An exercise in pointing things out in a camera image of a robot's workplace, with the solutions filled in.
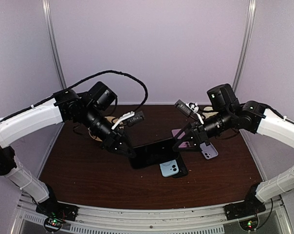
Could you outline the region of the pink phone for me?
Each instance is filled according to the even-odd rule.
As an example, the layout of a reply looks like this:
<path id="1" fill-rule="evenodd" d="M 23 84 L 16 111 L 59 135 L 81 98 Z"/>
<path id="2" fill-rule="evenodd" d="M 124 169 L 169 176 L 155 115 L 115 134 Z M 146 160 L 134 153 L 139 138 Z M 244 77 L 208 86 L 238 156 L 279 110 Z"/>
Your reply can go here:
<path id="1" fill-rule="evenodd" d="M 176 134 L 177 134 L 180 130 L 181 130 L 181 129 L 173 129 L 173 130 L 171 130 L 172 136 L 175 137 Z M 185 133 L 182 132 L 182 133 L 178 136 L 178 138 L 176 139 L 176 141 L 180 140 L 184 135 L 185 135 Z M 188 148 L 191 148 L 191 147 L 192 147 L 192 146 L 191 146 L 191 144 L 190 144 L 189 141 L 183 141 L 183 142 L 179 145 L 179 148 L 180 148 L 180 149 L 181 149 L 181 148 L 186 148 L 186 149 L 188 149 Z"/>

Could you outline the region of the lavender phone case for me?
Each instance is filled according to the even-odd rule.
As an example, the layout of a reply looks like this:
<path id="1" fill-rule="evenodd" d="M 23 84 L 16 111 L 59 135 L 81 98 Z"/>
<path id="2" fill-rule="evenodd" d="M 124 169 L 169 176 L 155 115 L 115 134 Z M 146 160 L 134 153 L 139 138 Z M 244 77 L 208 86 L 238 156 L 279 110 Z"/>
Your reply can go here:
<path id="1" fill-rule="evenodd" d="M 202 155 L 204 156 L 206 160 L 213 159 L 219 155 L 218 151 L 216 150 L 216 148 L 214 147 L 212 143 L 210 143 L 209 145 L 202 143 L 200 145 L 200 148 L 202 150 Z"/>

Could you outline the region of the black cased phone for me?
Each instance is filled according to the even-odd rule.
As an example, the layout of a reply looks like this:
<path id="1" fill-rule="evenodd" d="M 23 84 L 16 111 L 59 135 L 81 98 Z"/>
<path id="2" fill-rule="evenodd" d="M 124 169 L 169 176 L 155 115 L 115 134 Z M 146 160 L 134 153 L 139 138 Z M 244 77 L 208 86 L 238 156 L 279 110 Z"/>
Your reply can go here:
<path id="1" fill-rule="evenodd" d="M 171 137 L 134 147 L 136 157 L 129 158 L 129 163 L 133 169 L 138 170 L 175 160 L 180 156 L 180 153 L 173 151 L 174 144 L 175 140 Z"/>

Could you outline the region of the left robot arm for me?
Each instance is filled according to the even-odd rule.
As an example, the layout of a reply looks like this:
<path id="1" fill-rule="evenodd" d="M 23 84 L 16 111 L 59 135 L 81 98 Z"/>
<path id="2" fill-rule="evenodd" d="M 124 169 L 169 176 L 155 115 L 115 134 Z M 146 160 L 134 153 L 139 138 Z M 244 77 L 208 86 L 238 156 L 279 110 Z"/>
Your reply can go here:
<path id="1" fill-rule="evenodd" d="M 50 125 L 73 120 L 100 138 L 102 149 L 134 158 L 136 154 L 127 134 L 101 113 L 116 98 L 117 95 L 99 81 L 87 92 L 77 94 L 74 90 L 59 91 L 13 117 L 0 119 L 0 176 L 8 178 L 28 193 L 37 207 L 50 216 L 59 215 L 61 205 L 52 188 L 35 178 L 23 166 L 11 144 Z"/>

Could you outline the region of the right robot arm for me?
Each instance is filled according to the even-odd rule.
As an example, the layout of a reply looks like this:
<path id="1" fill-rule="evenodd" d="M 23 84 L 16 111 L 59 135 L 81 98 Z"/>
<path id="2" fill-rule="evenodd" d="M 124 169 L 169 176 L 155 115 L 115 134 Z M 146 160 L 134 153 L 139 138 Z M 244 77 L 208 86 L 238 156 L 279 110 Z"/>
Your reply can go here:
<path id="1" fill-rule="evenodd" d="M 210 138 L 228 129 L 244 129 L 253 134 L 276 139 L 294 148 L 294 122 L 282 116 L 271 106 L 248 101 L 240 103 L 230 84 L 221 84 L 207 91 L 215 114 L 206 120 L 201 118 L 188 123 L 175 136 L 173 151 L 200 151 L 200 145 L 210 144 Z M 188 148 L 181 148 L 183 142 Z M 253 185 L 241 204 L 241 211 L 251 215 L 263 203 L 294 189 L 294 166 L 274 178 Z"/>

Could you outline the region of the black phone under blue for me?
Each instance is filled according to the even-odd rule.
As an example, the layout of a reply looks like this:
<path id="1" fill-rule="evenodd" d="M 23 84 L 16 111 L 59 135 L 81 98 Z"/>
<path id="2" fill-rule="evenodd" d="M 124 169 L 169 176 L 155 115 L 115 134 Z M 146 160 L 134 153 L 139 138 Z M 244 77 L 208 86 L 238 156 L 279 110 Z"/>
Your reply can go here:
<path id="1" fill-rule="evenodd" d="M 183 177 L 183 176 L 187 176 L 188 175 L 188 169 L 184 163 L 184 160 L 181 156 L 179 156 L 177 159 L 176 159 L 176 162 L 177 162 L 177 166 L 178 166 L 178 173 L 173 175 L 172 177 L 173 178 L 180 178 L 180 177 Z"/>

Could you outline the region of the light blue cased phone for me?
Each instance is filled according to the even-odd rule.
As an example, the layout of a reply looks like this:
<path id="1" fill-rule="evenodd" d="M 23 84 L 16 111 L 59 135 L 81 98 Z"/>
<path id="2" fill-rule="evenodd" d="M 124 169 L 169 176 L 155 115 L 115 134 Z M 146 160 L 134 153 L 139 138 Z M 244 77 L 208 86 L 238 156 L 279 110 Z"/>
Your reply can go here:
<path id="1" fill-rule="evenodd" d="M 163 177 L 170 177 L 176 175 L 179 172 L 179 167 L 176 160 L 161 163 L 159 166 Z"/>

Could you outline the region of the beige saucer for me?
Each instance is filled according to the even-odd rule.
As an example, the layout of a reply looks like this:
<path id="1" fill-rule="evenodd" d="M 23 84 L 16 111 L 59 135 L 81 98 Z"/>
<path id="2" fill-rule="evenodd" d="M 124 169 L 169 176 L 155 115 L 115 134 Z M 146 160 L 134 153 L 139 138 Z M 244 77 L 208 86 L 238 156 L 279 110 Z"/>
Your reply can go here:
<path id="1" fill-rule="evenodd" d="M 105 119 L 112 125 L 114 125 L 118 120 L 119 120 L 119 117 L 116 117 L 116 116 L 105 116 Z M 98 142 L 103 142 L 102 140 L 102 136 L 101 136 L 101 133 L 100 132 L 95 132 L 95 131 L 91 131 L 90 129 L 88 130 L 88 134 L 89 134 L 89 137 L 95 141 L 98 141 Z"/>

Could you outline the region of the aluminium front rail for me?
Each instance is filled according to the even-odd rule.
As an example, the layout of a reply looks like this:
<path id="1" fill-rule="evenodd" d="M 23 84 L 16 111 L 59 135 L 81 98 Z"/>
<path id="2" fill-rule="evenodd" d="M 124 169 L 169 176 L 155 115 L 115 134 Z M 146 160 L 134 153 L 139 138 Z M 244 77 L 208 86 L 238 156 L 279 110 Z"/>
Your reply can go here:
<path id="1" fill-rule="evenodd" d="M 60 234 L 291 234 L 289 217 L 280 198 L 265 204 L 266 211 L 229 220 L 225 205 L 169 210 L 126 210 L 79 205 L 74 221 L 66 221 Z"/>

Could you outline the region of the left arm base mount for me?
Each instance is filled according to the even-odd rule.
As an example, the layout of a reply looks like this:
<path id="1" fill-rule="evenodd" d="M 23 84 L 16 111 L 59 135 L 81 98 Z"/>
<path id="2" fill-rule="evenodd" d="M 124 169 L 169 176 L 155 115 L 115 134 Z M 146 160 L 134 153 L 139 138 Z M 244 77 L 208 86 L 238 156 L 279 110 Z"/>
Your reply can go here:
<path id="1" fill-rule="evenodd" d="M 51 186 L 46 185 L 49 197 L 47 200 L 38 203 L 32 198 L 32 202 L 36 205 L 36 212 L 43 214 L 46 219 L 43 227 L 48 233 L 54 234 L 60 231 L 66 221 L 75 221 L 77 217 L 78 207 L 71 204 L 58 202 Z"/>

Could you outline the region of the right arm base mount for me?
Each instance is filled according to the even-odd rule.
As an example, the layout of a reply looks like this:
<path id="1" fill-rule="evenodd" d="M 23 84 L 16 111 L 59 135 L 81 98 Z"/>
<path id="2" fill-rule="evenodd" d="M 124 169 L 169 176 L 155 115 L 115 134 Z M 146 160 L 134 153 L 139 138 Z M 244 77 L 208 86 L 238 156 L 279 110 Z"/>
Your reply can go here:
<path id="1" fill-rule="evenodd" d="M 266 220 L 261 222 L 259 220 L 258 214 L 266 211 L 266 207 L 264 202 L 261 202 L 256 198 L 256 189 L 258 185 L 259 183 L 256 183 L 250 187 L 245 196 L 245 199 L 242 202 L 230 203 L 224 206 L 224 212 L 227 220 L 242 219 L 247 216 L 254 216 L 253 218 L 239 221 L 240 227 L 249 233 L 256 232 L 266 224 L 272 214 L 274 207 L 273 200 L 271 199 L 271 208 L 269 214 Z"/>

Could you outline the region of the right aluminium post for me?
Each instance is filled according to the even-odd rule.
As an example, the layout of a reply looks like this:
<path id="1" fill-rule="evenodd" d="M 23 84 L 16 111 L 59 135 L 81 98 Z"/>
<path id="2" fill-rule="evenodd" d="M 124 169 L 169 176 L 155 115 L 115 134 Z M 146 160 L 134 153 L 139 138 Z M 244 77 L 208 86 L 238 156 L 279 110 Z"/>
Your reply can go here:
<path id="1" fill-rule="evenodd" d="M 241 46 L 240 56 L 239 56 L 238 65 L 237 65 L 237 69 L 235 73 L 235 78 L 233 81 L 234 92 L 238 90 L 239 83 L 242 78 L 242 73 L 243 73 L 243 69 L 245 66 L 246 58 L 247 58 L 247 51 L 250 46 L 250 42 L 252 38 L 252 32 L 253 32 L 255 17 L 256 17 L 256 9 L 257 9 L 257 1 L 249 0 L 244 36 L 242 40 L 242 46 Z"/>

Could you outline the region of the aluminium post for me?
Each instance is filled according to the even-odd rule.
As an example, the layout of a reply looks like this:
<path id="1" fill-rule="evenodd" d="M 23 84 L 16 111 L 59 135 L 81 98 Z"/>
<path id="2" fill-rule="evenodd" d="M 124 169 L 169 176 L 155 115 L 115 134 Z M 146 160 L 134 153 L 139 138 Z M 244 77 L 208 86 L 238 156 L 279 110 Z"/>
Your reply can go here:
<path id="1" fill-rule="evenodd" d="M 238 65 L 237 65 L 237 69 L 235 73 L 235 78 L 233 81 L 234 92 L 238 90 L 239 83 L 242 78 L 242 73 L 243 73 L 243 69 L 245 66 L 246 58 L 247 58 L 247 51 L 250 46 L 250 42 L 252 38 L 252 32 L 253 32 L 255 17 L 256 17 L 256 9 L 257 9 L 257 1 L 249 0 L 244 36 L 242 40 L 242 46 L 241 46 L 240 56 L 239 56 Z"/>
<path id="2" fill-rule="evenodd" d="M 53 27 L 53 20 L 52 20 L 52 12 L 51 12 L 51 7 L 50 7 L 50 1 L 43 0 L 42 6 L 43 6 L 43 14 L 44 14 L 46 25 L 47 25 L 47 30 L 48 30 L 48 35 L 49 35 L 49 40 L 50 40 L 50 45 L 51 45 L 51 50 L 52 50 L 52 55 L 53 55 L 53 61 L 55 64 L 57 77 L 58 77 L 61 88 L 66 89 L 67 84 L 66 84 L 66 81 L 64 78 L 64 74 L 63 74 L 63 70 L 62 70 L 62 66 L 61 66 L 61 61 L 60 61 L 60 57 L 59 57 L 59 53 L 58 53 L 58 49 L 57 49 L 55 32 L 54 32 L 54 27 Z"/>

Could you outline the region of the left aluminium post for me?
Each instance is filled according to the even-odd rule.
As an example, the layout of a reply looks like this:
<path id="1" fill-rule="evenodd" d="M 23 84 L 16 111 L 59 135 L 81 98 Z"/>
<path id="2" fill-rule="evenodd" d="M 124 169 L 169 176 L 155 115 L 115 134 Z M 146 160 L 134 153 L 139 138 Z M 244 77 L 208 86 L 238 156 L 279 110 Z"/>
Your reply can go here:
<path id="1" fill-rule="evenodd" d="M 62 70 L 62 66 L 61 66 L 61 61 L 60 61 L 60 57 L 59 57 L 59 53 L 58 53 L 58 49 L 57 49 L 55 32 L 54 32 L 54 27 L 53 27 L 53 20 L 52 20 L 52 12 L 51 12 L 51 7 L 50 7 L 50 1 L 43 0 L 42 6 L 43 6 L 43 14 L 44 14 L 46 25 L 47 25 L 47 30 L 48 30 L 48 35 L 49 35 L 49 40 L 50 40 L 50 45 L 51 45 L 51 50 L 52 50 L 52 55 L 53 55 L 53 61 L 55 64 L 57 77 L 58 77 L 61 88 L 66 89 L 67 84 L 66 84 L 66 81 L 64 78 L 64 74 L 63 74 L 63 70 Z"/>

